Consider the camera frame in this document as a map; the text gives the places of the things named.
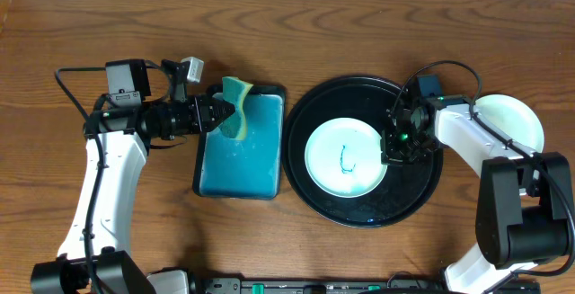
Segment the pale green plate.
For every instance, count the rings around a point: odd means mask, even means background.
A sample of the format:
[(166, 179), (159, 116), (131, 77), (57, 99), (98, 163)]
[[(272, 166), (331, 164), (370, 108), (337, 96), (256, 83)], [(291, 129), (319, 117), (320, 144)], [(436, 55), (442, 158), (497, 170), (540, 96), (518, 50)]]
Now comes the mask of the pale green plate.
[(505, 94), (490, 94), (479, 98), (475, 105), (480, 114), (514, 141), (541, 153), (544, 150), (544, 130), (541, 121), (526, 104)]
[(352, 118), (328, 120), (305, 145), (305, 167), (314, 183), (339, 198), (357, 198), (383, 180), (381, 136), (369, 124)]

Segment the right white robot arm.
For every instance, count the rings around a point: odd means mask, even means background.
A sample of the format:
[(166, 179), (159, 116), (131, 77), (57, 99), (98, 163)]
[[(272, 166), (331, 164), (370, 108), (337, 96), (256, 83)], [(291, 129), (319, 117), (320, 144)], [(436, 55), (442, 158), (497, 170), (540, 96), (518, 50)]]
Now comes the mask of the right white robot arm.
[(559, 153), (524, 146), (484, 119), (464, 96), (397, 100), (382, 161), (413, 165), (442, 147), (479, 176), (476, 243), (444, 270), (457, 293), (493, 293), (517, 276), (553, 277), (574, 264), (571, 171)]

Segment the green yellow sponge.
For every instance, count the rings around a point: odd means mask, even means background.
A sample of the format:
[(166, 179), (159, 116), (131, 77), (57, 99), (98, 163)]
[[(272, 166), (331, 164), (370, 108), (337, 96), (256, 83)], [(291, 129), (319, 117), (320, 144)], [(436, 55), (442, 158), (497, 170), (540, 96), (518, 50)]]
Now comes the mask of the green yellow sponge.
[(253, 84), (244, 82), (234, 76), (222, 78), (223, 100), (234, 106), (234, 113), (219, 126), (224, 137), (234, 140), (244, 140), (247, 135), (247, 119), (243, 109), (246, 96)]

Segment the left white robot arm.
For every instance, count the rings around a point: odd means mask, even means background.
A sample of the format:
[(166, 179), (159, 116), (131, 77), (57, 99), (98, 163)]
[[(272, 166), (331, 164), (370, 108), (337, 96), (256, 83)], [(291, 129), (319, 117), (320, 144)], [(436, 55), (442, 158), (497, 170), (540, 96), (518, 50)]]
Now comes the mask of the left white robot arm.
[(84, 118), (87, 164), (73, 223), (54, 261), (31, 274), (34, 293), (192, 293), (183, 269), (145, 275), (130, 256), (137, 184), (152, 139), (165, 141), (214, 130), (234, 106), (206, 94), (189, 95), (204, 63), (194, 57), (111, 61), (102, 66), (108, 91)]

